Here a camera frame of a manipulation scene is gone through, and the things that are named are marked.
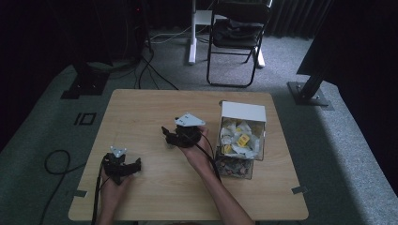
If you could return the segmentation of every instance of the white component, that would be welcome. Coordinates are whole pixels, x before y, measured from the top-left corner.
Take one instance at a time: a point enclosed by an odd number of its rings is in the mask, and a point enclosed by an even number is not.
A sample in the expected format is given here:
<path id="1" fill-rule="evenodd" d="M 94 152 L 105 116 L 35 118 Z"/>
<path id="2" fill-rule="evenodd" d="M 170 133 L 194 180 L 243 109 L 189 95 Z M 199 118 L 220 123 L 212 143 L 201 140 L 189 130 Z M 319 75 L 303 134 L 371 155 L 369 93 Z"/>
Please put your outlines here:
<path id="1" fill-rule="evenodd" d="M 193 127 L 193 126 L 203 126 L 206 123 L 205 121 L 187 112 L 176 120 L 176 124 L 182 127 Z"/>
<path id="2" fill-rule="evenodd" d="M 111 152 L 114 153 L 115 157 L 120 158 L 127 152 L 127 148 L 122 149 L 111 146 Z"/>

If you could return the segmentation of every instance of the white desk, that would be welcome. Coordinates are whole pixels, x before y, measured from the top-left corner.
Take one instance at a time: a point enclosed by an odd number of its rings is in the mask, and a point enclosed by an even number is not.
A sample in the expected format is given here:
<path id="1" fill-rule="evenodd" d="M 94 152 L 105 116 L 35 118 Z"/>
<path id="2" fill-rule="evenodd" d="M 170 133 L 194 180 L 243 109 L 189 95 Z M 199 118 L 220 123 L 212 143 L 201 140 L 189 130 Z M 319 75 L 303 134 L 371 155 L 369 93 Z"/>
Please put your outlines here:
<path id="1" fill-rule="evenodd" d="M 196 10 L 196 0 L 192 0 L 192 25 L 191 25 L 191 48 L 190 59 L 191 65 L 196 61 L 196 25 L 210 25 L 211 24 L 211 11 L 210 10 Z M 258 66 L 263 68 L 265 66 L 263 54 L 258 54 Z"/>

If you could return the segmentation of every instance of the dark background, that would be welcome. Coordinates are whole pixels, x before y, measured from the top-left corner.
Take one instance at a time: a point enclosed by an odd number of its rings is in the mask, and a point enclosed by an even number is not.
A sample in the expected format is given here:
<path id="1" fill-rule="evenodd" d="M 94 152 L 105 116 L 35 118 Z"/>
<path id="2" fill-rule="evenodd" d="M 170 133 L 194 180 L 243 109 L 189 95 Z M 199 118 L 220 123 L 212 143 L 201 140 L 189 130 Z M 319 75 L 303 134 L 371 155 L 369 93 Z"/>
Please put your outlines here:
<path id="1" fill-rule="evenodd" d="M 199 2 L 198 8 L 206 8 L 210 1 Z M 335 0 L 326 18 L 307 22 L 309 17 L 319 17 L 321 6 L 332 1 L 274 2 L 268 34 L 313 38 L 317 33 L 298 74 L 325 75 L 326 81 L 338 86 L 397 193 L 397 4 L 392 0 Z M 53 77 L 71 64 L 73 55 L 107 64 L 140 55 L 144 42 L 140 6 L 133 0 L 96 1 L 96 5 L 65 0 L 0 2 L 0 149 Z M 296 12 L 282 13 L 284 8 Z M 303 8 L 314 10 L 298 14 Z M 154 29 L 191 24 L 191 1 L 147 1 L 146 9 Z M 128 49 L 124 49 L 126 22 L 134 28 Z M 70 43 L 65 41 L 65 32 Z M 69 44 L 77 52 L 66 51 Z"/>

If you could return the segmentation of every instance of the black chair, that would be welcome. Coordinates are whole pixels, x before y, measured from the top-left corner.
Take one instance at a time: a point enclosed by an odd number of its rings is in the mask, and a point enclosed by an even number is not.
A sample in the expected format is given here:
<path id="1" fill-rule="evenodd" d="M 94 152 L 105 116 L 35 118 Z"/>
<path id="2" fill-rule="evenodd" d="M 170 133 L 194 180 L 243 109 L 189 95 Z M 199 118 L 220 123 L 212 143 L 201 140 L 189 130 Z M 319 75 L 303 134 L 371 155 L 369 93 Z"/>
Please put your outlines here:
<path id="1" fill-rule="evenodd" d="M 207 82 L 214 86 L 248 87 L 252 84 L 260 53 L 262 37 L 270 18 L 270 8 L 264 3 L 220 2 L 213 6 L 207 52 Z M 213 52 L 212 45 L 230 52 Z M 212 54 L 247 55 L 253 59 L 252 77 L 246 84 L 217 83 L 210 80 Z"/>

